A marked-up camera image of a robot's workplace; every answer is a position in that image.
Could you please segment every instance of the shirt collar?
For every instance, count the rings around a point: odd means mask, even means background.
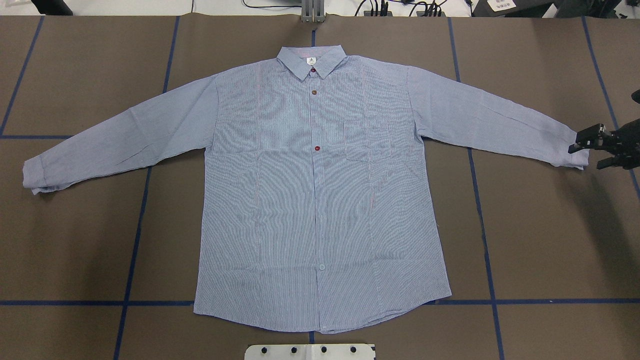
[[[316,57],[311,66],[301,57]],[[304,80],[312,67],[321,78],[326,78],[346,58],[342,46],[283,47],[278,54],[280,60],[298,79]]]

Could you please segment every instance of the white floor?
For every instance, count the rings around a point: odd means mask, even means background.
[[[297,0],[245,0],[248,5],[287,5],[300,3]],[[182,15],[191,11],[191,0],[66,0],[74,15]],[[638,7],[625,5],[622,0],[616,7],[631,19],[640,15]],[[325,0],[324,10],[342,16],[353,16],[360,0]],[[407,16],[413,5],[390,2],[389,10],[394,16]],[[360,10],[370,10],[367,1]],[[416,10],[423,10],[420,5]],[[464,0],[447,0],[442,10],[449,17],[469,17],[471,10]],[[195,0],[194,12],[207,15],[280,15],[300,14],[300,8],[252,9],[242,4],[242,0]],[[0,15],[39,15],[29,0],[0,0]]]

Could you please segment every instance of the shirt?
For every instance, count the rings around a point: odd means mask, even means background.
[[[509,100],[341,46],[283,47],[27,160],[24,186],[61,190],[204,148],[194,312],[330,334],[451,295],[422,136],[587,164],[567,153],[575,132]]]

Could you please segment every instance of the sleeve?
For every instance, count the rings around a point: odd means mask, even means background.
[[[568,154],[575,131],[536,110],[417,67],[407,88],[418,135],[556,167],[588,164],[588,151]]]
[[[217,115],[215,76],[196,80],[133,106],[25,161],[23,186],[34,194],[53,192],[210,146]]]

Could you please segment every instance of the sticker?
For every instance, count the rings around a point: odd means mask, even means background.
[[[495,12],[500,12],[516,7],[516,4],[513,2],[513,0],[487,0],[487,3],[489,3],[489,6],[491,6],[491,9],[493,9]]]

